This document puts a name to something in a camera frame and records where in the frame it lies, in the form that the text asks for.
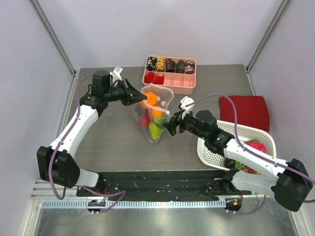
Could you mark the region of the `green pear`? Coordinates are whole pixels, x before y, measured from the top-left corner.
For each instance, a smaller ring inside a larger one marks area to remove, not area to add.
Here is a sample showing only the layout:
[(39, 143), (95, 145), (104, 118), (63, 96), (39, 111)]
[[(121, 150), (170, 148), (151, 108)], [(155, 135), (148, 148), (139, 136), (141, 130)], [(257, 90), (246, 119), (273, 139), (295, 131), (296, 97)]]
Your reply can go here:
[(157, 125), (155, 122), (151, 122), (149, 124), (149, 132), (151, 134), (151, 137), (154, 141), (158, 140), (163, 133), (164, 128), (161, 128), (159, 125)]

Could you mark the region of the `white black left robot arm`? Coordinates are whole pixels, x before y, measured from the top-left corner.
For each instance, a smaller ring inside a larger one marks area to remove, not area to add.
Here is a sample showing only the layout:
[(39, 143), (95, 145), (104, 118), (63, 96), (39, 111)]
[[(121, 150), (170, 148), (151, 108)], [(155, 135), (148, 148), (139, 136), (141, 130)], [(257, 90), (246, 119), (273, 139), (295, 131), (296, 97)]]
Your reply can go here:
[(122, 70), (116, 67), (112, 72), (96, 71), (91, 75), (92, 83), (83, 96), (79, 95), (79, 88), (76, 88), (77, 108), (72, 119), (49, 146), (41, 146), (37, 151), (39, 174), (43, 181), (66, 188), (88, 187), (94, 196), (104, 192), (105, 184), (99, 174), (79, 168), (74, 157), (87, 131), (110, 102), (120, 101), (129, 106), (147, 98), (121, 76)]

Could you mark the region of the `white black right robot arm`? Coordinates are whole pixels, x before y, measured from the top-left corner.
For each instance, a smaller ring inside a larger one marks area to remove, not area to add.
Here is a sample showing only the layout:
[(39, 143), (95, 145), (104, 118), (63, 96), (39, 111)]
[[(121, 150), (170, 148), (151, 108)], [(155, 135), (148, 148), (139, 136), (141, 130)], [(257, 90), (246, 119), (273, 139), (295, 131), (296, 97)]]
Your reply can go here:
[(212, 153), (239, 161), (259, 172), (256, 175), (238, 169), (228, 171), (222, 179), (222, 188), (227, 194), (240, 190), (266, 195), (294, 212), (308, 202), (306, 198), (314, 184), (301, 161), (272, 157), (246, 145), (236, 134), (219, 128), (210, 111), (199, 111), (196, 115), (179, 111), (164, 123), (164, 127), (172, 136), (188, 131), (201, 138)]

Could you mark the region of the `orange green mango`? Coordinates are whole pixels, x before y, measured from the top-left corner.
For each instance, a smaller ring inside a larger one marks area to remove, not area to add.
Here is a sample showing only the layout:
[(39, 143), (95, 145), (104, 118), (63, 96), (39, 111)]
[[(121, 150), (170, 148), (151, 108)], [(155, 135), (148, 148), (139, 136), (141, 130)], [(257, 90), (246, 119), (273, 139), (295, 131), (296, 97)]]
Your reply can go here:
[(151, 114), (152, 114), (153, 121), (156, 124), (163, 126), (166, 118), (165, 118), (165, 113), (160, 110), (160, 106), (154, 106), (154, 108), (151, 109)]

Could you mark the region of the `clear polka dot zip bag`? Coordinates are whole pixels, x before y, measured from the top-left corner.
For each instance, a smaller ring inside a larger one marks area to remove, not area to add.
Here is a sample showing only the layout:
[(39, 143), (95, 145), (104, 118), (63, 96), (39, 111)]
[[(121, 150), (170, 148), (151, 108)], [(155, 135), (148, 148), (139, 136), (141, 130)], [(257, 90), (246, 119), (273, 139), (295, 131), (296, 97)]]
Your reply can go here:
[(147, 140), (156, 144), (165, 130), (164, 123), (170, 119), (168, 106), (174, 98), (171, 89), (149, 84), (141, 89), (147, 99), (137, 103), (132, 110), (141, 131)]

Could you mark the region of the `orange tangerine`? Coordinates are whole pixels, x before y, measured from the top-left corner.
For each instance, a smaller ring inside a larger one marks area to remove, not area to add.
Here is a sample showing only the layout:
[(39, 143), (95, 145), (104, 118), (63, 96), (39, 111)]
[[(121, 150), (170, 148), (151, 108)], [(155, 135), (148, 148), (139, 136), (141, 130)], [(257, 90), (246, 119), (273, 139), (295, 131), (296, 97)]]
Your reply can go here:
[(146, 92), (144, 93), (147, 97), (146, 100), (141, 101), (140, 105), (147, 109), (147, 105), (149, 106), (155, 106), (158, 102), (157, 96), (153, 92)]

